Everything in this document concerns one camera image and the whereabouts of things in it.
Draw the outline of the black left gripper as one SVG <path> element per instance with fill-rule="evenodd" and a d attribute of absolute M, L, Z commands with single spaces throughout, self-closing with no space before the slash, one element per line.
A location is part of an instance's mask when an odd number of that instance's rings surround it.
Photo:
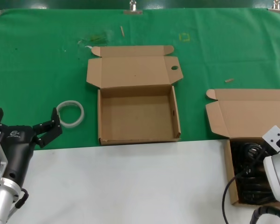
<path fill-rule="evenodd" d="M 31 126 L 6 126 L 1 124 L 4 112 L 0 108 L 1 147 L 7 158 L 3 174 L 20 187 L 23 186 L 35 145 L 44 148 L 62 134 L 60 117 L 56 107 L 53 108 L 51 120 Z"/>

